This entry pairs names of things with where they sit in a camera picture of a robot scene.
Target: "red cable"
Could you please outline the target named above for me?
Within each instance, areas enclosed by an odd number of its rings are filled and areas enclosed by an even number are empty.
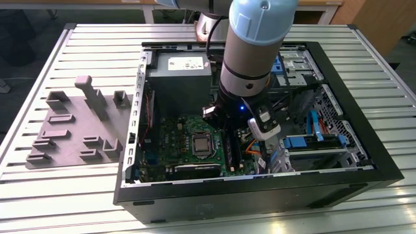
[[[140,141],[140,146],[142,146],[146,134],[148,133],[150,128],[151,128],[151,108],[150,108],[150,97],[148,97],[148,94],[146,94],[146,107],[147,107],[146,109],[147,109],[147,113],[148,113],[148,126],[146,128],[146,132],[144,132],[144,135],[143,135],[143,138],[142,138],[142,141]]]

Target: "black ring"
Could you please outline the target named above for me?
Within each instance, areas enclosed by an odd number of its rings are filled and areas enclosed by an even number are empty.
[[[240,73],[235,72],[230,66],[227,65],[226,61],[223,61],[223,64],[227,68],[227,70],[230,71],[231,74],[234,74],[236,77],[242,78],[242,79],[247,79],[247,80],[258,80],[258,79],[262,79],[264,77],[267,77],[267,75],[271,73],[271,72],[267,72],[266,74],[263,74],[262,76],[256,76],[256,77],[251,77],[251,76],[246,76],[246,75],[242,75]]]
[[[208,0],[210,13],[214,14],[214,0]]]

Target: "motherboard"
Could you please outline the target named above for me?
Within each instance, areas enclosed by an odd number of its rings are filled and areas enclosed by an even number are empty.
[[[236,134],[242,137],[246,133],[239,130]],[[242,166],[235,168],[227,164],[224,131],[214,129],[199,116],[162,118],[158,140],[158,151],[146,152],[147,165],[142,167],[150,182],[172,180],[179,169],[188,172],[202,169],[204,173],[219,173],[220,177],[255,174],[252,155],[243,151],[246,142],[240,142]],[[187,179],[198,178],[192,172],[184,174],[191,175]]]

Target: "wooden table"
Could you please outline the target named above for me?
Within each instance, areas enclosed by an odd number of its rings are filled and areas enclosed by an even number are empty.
[[[318,24],[330,24],[344,0],[299,0],[298,11],[323,12]],[[140,9],[146,23],[155,23],[154,10],[170,9],[154,0],[0,0],[0,9]]]

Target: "aluminum table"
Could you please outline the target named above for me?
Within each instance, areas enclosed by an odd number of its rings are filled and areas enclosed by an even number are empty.
[[[0,146],[0,232],[415,233],[416,97],[363,37],[344,25],[295,25],[287,41],[319,41],[406,179],[334,208],[143,225],[112,205],[118,164],[26,169],[54,90],[82,95],[76,75],[104,95],[134,93],[143,41],[194,41],[194,25],[79,24],[63,31]]]

